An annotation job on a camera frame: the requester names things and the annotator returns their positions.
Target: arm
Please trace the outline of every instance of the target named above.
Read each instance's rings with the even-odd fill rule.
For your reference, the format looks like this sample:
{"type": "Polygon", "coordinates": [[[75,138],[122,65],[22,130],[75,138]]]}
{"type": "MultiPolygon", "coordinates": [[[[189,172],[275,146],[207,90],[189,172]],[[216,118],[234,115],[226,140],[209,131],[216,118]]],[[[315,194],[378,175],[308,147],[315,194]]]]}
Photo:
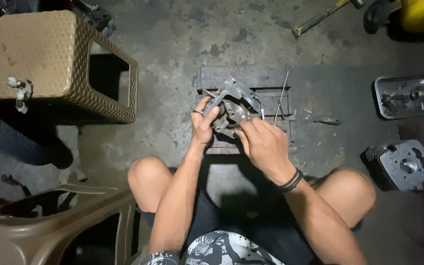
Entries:
{"type": "MultiPolygon", "coordinates": [[[[251,162],[276,185],[283,185],[296,169],[287,154],[287,135],[260,119],[241,122],[235,133],[251,162]]],[[[339,214],[305,181],[284,194],[310,247],[325,264],[365,265],[356,238],[339,214]]]]}
{"type": "MultiPolygon", "coordinates": [[[[210,100],[201,100],[197,109],[203,110],[210,100]]],[[[218,107],[212,108],[205,117],[191,113],[192,137],[181,165],[161,196],[156,209],[150,237],[150,254],[169,250],[179,254],[191,226],[197,178],[205,146],[212,138],[210,124],[217,117],[218,107]]]]}

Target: hammer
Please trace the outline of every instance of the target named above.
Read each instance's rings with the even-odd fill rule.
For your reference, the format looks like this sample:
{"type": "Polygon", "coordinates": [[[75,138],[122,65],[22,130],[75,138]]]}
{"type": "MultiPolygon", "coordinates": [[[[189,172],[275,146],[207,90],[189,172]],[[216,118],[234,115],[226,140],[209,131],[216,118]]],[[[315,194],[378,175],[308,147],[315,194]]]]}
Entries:
{"type": "Polygon", "coordinates": [[[339,0],[334,6],[325,10],[323,13],[314,16],[300,26],[294,27],[294,29],[292,29],[292,35],[294,35],[296,38],[300,37],[302,33],[308,31],[311,27],[320,23],[325,17],[333,14],[333,12],[337,11],[349,2],[353,3],[356,9],[361,9],[364,6],[364,0],[339,0]]]}

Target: hammer handle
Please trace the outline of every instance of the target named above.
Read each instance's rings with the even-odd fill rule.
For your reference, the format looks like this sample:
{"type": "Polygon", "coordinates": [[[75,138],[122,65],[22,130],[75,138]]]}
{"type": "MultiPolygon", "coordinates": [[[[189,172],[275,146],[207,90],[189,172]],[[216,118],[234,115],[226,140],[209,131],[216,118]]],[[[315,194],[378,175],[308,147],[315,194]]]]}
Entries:
{"type": "Polygon", "coordinates": [[[315,26],[316,24],[320,23],[325,17],[333,14],[333,12],[340,9],[342,6],[346,5],[347,3],[351,2],[351,0],[339,0],[338,3],[336,3],[334,6],[330,7],[329,9],[325,10],[323,13],[320,13],[313,18],[307,20],[304,24],[294,27],[292,29],[292,35],[294,37],[298,38],[302,33],[308,31],[310,28],[315,26]]]}

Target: yellow container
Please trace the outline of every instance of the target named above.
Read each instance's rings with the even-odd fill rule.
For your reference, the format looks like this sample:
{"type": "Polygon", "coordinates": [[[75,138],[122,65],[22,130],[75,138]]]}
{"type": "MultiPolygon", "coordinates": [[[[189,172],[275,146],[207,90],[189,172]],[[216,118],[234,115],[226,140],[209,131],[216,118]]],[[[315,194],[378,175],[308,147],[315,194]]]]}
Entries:
{"type": "Polygon", "coordinates": [[[424,33],[424,0],[401,0],[402,27],[410,33],[424,33]]]}

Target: hand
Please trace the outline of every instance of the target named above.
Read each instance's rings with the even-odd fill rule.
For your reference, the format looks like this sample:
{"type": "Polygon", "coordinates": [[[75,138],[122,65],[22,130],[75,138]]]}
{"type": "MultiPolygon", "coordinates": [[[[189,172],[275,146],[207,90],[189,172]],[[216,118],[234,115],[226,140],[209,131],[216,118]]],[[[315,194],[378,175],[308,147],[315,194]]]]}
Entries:
{"type": "Polygon", "coordinates": [[[235,130],[243,143],[245,154],[271,181],[284,185],[295,174],[287,154],[287,135],[267,121],[254,118],[240,122],[235,130]]]}
{"type": "MultiPolygon", "coordinates": [[[[211,97],[204,97],[201,102],[197,105],[198,110],[204,110],[205,106],[209,102],[211,97]]],[[[200,113],[192,112],[191,121],[192,121],[192,137],[191,143],[198,143],[204,147],[212,139],[212,128],[211,123],[215,120],[219,114],[219,107],[214,106],[207,112],[207,114],[202,117],[200,113]]]]}

